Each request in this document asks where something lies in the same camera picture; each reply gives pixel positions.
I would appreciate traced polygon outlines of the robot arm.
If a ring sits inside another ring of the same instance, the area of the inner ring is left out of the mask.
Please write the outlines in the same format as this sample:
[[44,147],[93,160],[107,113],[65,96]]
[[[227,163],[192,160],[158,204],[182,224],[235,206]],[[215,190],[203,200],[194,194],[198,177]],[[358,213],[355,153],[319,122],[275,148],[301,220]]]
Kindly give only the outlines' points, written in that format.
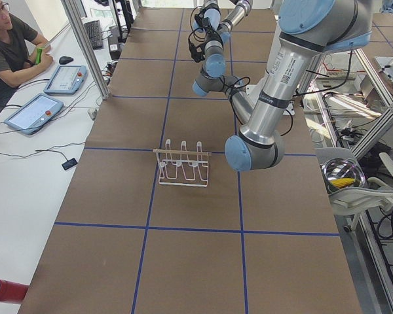
[[231,31],[237,26],[240,21],[252,10],[252,0],[231,1],[234,4],[234,9],[222,20],[218,1],[204,1],[203,6],[199,12],[194,15],[193,30],[198,29],[199,32],[204,32],[202,29],[202,20],[208,18],[210,25],[217,31],[223,43],[227,43],[231,37]]
[[281,161],[284,143],[276,127],[312,59],[364,47],[373,19],[370,1],[284,1],[275,32],[280,48],[252,100],[237,77],[225,74],[223,55],[225,40],[251,9],[251,1],[235,1],[222,18],[218,3],[205,1],[192,26],[205,34],[201,48],[190,49],[201,63],[194,93],[224,93],[241,123],[238,134],[225,143],[227,162],[236,171],[266,169]]

